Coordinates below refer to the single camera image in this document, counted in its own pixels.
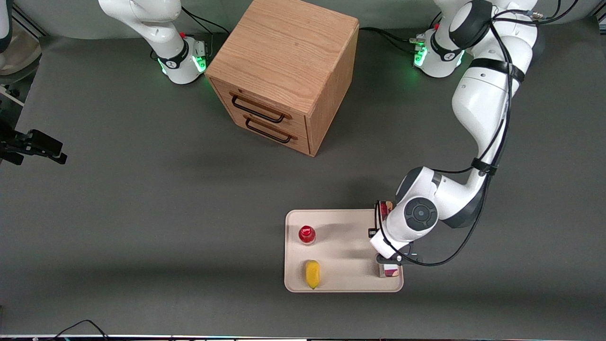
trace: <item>black metal handle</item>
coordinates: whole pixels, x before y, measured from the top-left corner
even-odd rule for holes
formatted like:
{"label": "black metal handle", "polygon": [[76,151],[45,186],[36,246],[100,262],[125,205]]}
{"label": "black metal handle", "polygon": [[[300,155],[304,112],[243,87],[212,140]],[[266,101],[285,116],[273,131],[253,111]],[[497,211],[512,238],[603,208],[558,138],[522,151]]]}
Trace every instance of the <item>black metal handle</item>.
{"label": "black metal handle", "polygon": [[290,136],[290,135],[289,135],[289,136],[288,136],[288,138],[286,138],[286,139],[284,139],[284,140],[283,140],[283,139],[281,139],[281,138],[277,138],[277,137],[273,136],[272,134],[266,133],[266,132],[264,132],[264,131],[263,131],[263,130],[261,130],[261,129],[257,129],[257,128],[255,128],[255,127],[253,127],[253,126],[249,125],[250,121],[251,121],[251,119],[249,119],[249,118],[247,118],[247,119],[246,119],[246,124],[245,124],[245,125],[246,125],[246,128],[249,128],[250,130],[252,130],[252,131],[254,131],[254,132],[257,132],[257,133],[259,133],[259,134],[261,134],[261,135],[263,135],[263,136],[269,137],[269,138],[271,138],[272,140],[278,141],[278,142],[280,142],[280,143],[288,143],[288,142],[290,141],[290,138],[292,137],[292,136]]}
{"label": "black metal handle", "polygon": [[254,116],[261,117],[262,119],[267,120],[267,121],[272,122],[272,123],[280,123],[284,119],[284,114],[281,114],[280,117],[278,119],[276,119],[276,118],[271,118],[271,117],[269,117],[267,115],[263,115],[262,113],[256,112],[256,111],[254,111],[252,109],[249,109],[249,108],[247,108],[245,106],[241,106],[240,104],[236,103],[237,99],[238,99],[237,95],[233,95],[233,97],[231,98],[231,103],[233,104],[233,106],[235,106],[236,108],[238,108],[240,110],[244,110],[247,113],[253,114]]}

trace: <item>gray table surface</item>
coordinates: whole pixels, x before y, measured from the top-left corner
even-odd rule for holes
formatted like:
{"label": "gray table surface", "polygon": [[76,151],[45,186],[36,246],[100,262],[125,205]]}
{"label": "gray table surface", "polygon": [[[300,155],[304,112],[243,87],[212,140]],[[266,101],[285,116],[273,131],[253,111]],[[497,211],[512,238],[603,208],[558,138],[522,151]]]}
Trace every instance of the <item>gray table surface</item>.
{"label": "gray table surface", "polygon": [[[465,67],[429,78],[361,32],[310,158],[233,124],[206,79],[171,84],[141,39],[47,41],[18,128],[69,157],[0,167],[2,333],[89,318],[110,334],[603,340],[605,60],[595,20],[545,32],[474,236],[445,266],[407,267],[396,294],[288,292],[284,217],[370,208],[416,166],[467,167],[450,105]],[[416,250],[440,260],[466,232],[439,225]]]}

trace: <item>beige tray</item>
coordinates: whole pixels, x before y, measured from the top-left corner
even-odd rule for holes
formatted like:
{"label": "beige tray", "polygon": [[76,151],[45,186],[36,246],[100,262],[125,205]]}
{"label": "beige tray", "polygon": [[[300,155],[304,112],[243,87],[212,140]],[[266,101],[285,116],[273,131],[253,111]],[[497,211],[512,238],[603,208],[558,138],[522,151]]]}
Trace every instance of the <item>beige tray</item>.
{"label": "beige tray", "polygon": [[[303,225],[316,230],[311,246],[299,241]],[[379,277],[376,250],[368,229],[375,226],[373,209],[295,210],[286,215],[284,285],[292,292],[396,292],[404,286],[402,267],[397,277]],[[305,282],[305,262],[320,263],[320,285]]]}

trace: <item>yellow toy banana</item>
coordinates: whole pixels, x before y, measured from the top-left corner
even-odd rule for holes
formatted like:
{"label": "yellow toy banana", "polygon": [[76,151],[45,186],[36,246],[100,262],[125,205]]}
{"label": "yellow toy banana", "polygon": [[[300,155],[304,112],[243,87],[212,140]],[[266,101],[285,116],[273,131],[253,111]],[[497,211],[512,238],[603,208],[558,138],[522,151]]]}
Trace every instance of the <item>yellow toy banana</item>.
{"label": "yellow toy banana", "polygon": [[311,289],[320,284],[320,264],[315,260],[309,260],[305,264],[305,281]]}

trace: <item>green led light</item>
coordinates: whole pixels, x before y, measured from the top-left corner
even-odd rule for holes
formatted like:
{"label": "green led light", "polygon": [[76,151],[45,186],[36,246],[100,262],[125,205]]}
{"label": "green led light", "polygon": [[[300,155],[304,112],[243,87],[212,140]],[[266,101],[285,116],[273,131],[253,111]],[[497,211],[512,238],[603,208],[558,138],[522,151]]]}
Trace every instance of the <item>green led light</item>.
{"label": "green led light", "polygon": [[465,54],[465,50],[463,50],[463,51],[461,52],[461,55],[460,55],[460,57],[459,57],[459,61],[457,61],[457,62],[456,62],[456,65],[457,65],[457,66],[461,65],[461,61],[463,60],[463,55],[464,55],[464,54]]}
{"label": "green led light", "polygon": [[415,65],[420,67],[423,65],[423,61],[425,61],[425,55],[427,54],[427,48],[423,46],[421,51],[418,51],[415,56]]}
{"label": "green led light", "polygon": [[206,58],[191,56],[191,60],[196,64],[198,71],[204,72],[204,70],[206,70]]}
{"label": "green led light", "polygon": [[162,65],[160,58],[158,58],[158,64],[160,64],[160,66],[162,67],[162,73],[166,75],[166,70],[164,70],[164,65]]}

